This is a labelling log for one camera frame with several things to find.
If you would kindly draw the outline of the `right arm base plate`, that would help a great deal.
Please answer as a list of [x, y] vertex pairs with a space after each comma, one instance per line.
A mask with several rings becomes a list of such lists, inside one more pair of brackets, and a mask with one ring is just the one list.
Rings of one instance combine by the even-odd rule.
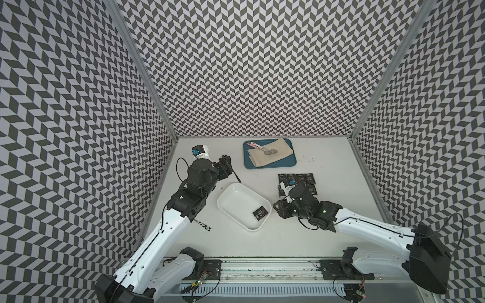
[[319, 260], [316, 263], [317, 269], [321, 271], [323, 280], [334, 280], [342, 278], [344, 280], [374, 280], [375, 275], [363, 274], [350, 263], [341, 264], [341, 260], [329, 259]]

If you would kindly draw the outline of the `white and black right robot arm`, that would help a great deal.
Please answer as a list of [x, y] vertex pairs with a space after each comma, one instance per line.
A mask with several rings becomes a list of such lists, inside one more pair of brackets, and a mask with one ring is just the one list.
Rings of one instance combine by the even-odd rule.
[[280, 218], [296, 217], [316, 229], [356, 236], [391, 251], [389, 258], [367, 255], [352, 260], [351, 265], [360, 273], [407, 273], [421, 288], [439, 295], [447, 293], [452, 253], [431, 227], [377, 221], [340, 204], [318, 201], [302, 185], [281, 182], [280, 188], [284, 197], [273, 204]]

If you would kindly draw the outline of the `white plastic storage box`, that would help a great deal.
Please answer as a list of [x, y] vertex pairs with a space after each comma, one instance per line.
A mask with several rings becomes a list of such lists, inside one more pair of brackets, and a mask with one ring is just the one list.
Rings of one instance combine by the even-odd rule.
[[[269, 211], [269, 214], [262, 220], [257, 221], [252, 213], [261, 206], [264, 206]], [[259, 231], [272, 213], [271, 203], [242, 183], [229, 185], [218, 197], [217, 207], [221, 212], [250, 232]]]

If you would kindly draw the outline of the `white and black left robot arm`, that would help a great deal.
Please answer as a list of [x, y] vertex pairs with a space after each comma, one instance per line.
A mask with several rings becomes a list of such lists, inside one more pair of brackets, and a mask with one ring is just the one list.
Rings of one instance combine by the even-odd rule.
[[101, 275], [95, 285], [99, 302], [157, 302], [185, 278], [199, 274], [203, 254], [187, 247], [167, 266], [160, 263], [175, 240], [206, 206], [217, 183], [233, 173], [231, 158], [222, 155], [212, 162], [208, 154], [197, 157], [162, 210], [156, 228], [132, 257], [112, 276]]

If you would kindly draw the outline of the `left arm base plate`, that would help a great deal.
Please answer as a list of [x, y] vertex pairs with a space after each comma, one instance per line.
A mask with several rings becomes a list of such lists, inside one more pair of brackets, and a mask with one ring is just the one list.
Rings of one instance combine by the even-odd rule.
[[203, 273], [207, 273], [207, 280], [219, 280], [221, 277], [221, 267], [222, 267], [222, 260], [203, 260], [202, 262], [197, 262], [193, 273], [190, 276], [187, 276], [183, 279], [183, 281], [192, 281], [198, 280], [202, 277]]

